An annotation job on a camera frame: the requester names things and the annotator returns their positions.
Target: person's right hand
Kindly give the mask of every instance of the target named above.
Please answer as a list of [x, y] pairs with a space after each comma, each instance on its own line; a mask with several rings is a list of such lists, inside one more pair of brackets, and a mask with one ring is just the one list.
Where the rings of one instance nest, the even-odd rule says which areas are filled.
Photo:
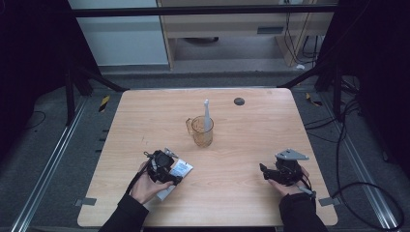
[[[303, 167], [302, 167], [302, 172], [304, 173], [303, 178], [306, 181], [306, 177], [308, 177], [308, 172]], [[273, 186], [280, 193], [281, 196], [285, 196], [287, 194], [292, 195], [296, 193], [301, 193], [302, 191], [299, 189], [299, 187], [305, 186], [305, 184], [302, 181], [296, 183], [293, 186], [285, 186], [272, 179], [268, 179], [268, 182], [271, 186]]]

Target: white wall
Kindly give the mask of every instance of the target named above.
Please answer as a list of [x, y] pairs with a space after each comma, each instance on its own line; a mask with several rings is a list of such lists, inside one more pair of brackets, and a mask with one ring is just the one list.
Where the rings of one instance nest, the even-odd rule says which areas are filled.
[[[69, 0], [73, 9], [156, 7], [155, 0]], [[167, 65], [158, 16], [83, 17], [78, 23], [99, 66]]]

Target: human hand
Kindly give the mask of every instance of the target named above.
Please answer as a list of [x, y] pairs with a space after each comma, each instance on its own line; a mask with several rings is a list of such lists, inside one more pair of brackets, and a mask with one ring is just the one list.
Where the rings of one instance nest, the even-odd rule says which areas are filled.
[[[141, 163], [138, 171], [141, 171], [145, 163], [146, 161]], [[143, 205], [151, 200], [159, 191], [168, 189], [172, 185], [172, 181], [163, 184], [154, 183], [148, 173], [144, 171], [133, 185], [130, 196]]]
[[[302, 167], [302, 172], [304, 173], [303, 178], [306, 181], [306, 178], [308, 177], [308, 172]], [[305, 184], [302, 181], [299, 181], [298, 183], [296, 183], [293, 186], [285, 186], [282, 185], [272, 179], [268, 179], [269, 184], [271, 184], [271, 186], [273, 186], [279, 193], [280, 195], [283, 197], [287, 194], [292, 195], [292, 194], [296, 194], [296, 193], [301, 193], [303, 191], [301, 191], [299, 189], [299, 187], [304, 187]]]

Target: wire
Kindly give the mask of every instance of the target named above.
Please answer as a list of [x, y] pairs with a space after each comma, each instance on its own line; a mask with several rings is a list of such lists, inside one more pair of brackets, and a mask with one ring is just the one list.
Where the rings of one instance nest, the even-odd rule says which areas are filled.
[[[289, 0], [284, 0], [284, 4], [289, 5], [289, 4], [290, 4], [290, 1], [289, 1]], [[297, 64], [299, 64], [299, 65], [314, 63], [315, 60], [312, 60], [312, 61], [304, 61], [304, 60], [301, 60], [301, 59], [298, 58], [298, 54], [297, 54], [297, 52], [296, 52], [296, 48], [295, 48], [295, 45], [293, 44], [292, 36], [290, 35], [290, 31], [289, 31], [289, 21], [290, 21], [290, 13], [287, 13], [287, 14], [286, 14], [286, 24], [285, 24], [285, 25], [286, 25], [286, 28], [285, 28], [285, 31], [284, 31], [284, 44], [286, 45], [287, 50], [289, 51], [290, 55], [292, 56], [293, 61], [295, 61], [295, 62], [296, 62]], [[307, 22], [308, 22], [308, 18], [307, 18], [307, 19], [305, 20], [305, 22], [304, 22], [304, 26], [303, 26], [304, 28], [305, 28]], [[292, 49], [289, 47], [289, 44], [287, 43], [287, 39], [286, 39], [287, 36], [289, 37], [289, 41], [290, 41], [290, 43], [291, 43], [291, 45], [292, 45], [293, 51], [292, 51]]]
[[[340, 184], [340, 176], [339, 176], [339, 150], [340, 150], [340, 144], [341, 144], [341, 140], [342, 140], [342, 135], [345, 133], [346, 131], [346, 120], [345, 120], [345, 116], [348, 115], [348, 113], [350, 113], [352, 110], [356, 110], [358, 109], [358, 107], [354, 108], [354, 109], [350, 109], [350, 107], [353, 107], [355, 104], [357, 103], [356, 100], [350, 101], [346, 107], [343, 110], [342, 113], [342, 127], [341, 127], [341, 132], [340, 132], [340, 136], [338, 138], [337, 141], [337, 150], [336, 150], [336, 171], [337, 171], [337, 191], [333, 194], [332, 198], [334, 198], [336, 195], [340, 196], [340, 199], [342, 200], [342, 202], [344, 203], [344, 205], [346, 206], [346, 208], [349, 210], [349, 212], [355, 216], [357, 219], [359, 219], [361, 222], [365, 223], [366, 225], [370, 226], [371, 228], [377, 229], [377, 230], [383, 230], [383, 231], [396, 231], [397, 229], [399, 229], [400, 227], [403, 226], [404, 224], [404, 213], [403, 210], [400, 208], [400, 206], [398, 205], [397, 201], [384, 189], [371, 184], [371, 183], [366, 183], [366, 182], [354, 182], [351, 183], [349, 185], [346, 185], [344, 187], [341, 186]], [[400, 223], [398, 224], [398, 226], [394, 227], [394, 228], [383, 228], [377, 225], [374, 225], [368, 221], [366, 221], [365, 219], [363, 219], [362, 217], [360, 217], [357, 213], [355, 213], [350, 206], [347, 204], [346, 199], [343, 196], [343, 191], [345, 189], [348, 189], [350, 187], [356, 186], [356, 185], [366, 185], [366, 186], [371, 186], [377, 189], [380, 189], [381, 191], [383, 191], [383, 193], [385, 195], [387, 195], [392, 202], [395, 204], [395, 206], [398, 208], [398, 211], [400, 212]]]

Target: black sleeve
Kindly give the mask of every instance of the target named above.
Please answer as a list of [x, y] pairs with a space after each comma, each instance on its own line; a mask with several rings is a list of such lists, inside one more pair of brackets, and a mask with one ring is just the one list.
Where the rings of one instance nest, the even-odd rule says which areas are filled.
[[285, 232], [328, 231], [305, 193], [285, 195], [280, 201], [279, 209]]
[[148, 213], [143, 205], [125, 194], [118, 202], [117, 209], [99, 231], [139, 232]]

